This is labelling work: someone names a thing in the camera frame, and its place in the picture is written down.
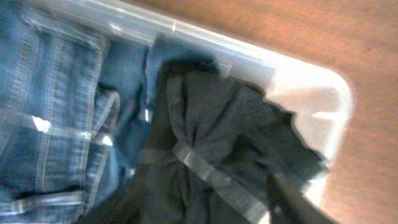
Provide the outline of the dark blue jeans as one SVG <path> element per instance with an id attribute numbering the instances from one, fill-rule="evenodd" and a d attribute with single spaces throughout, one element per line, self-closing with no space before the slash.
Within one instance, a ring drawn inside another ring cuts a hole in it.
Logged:
<path id="1" fill-rule="evenodd" d="M 28 1 L 1 2 L 1 222 L 73 223 L 117 186 L 106 175 L 117 92 L 109 42 Z"/>

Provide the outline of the blue cloth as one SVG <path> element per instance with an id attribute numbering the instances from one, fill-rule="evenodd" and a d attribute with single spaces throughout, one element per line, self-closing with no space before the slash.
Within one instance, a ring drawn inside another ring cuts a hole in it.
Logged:
<path id="1" fill-rule="evenodd" d="M 160 36 L 151 46 L 112 41 L 99 85 L 119 94 L 120 110 L 112 132 L 95 205 L 108 198 L 135 173 L 155 110 L 157 80 L 167 62 L 195 62 L 196 68 L 215 69 L 215 57 L 181 40 Z"/>

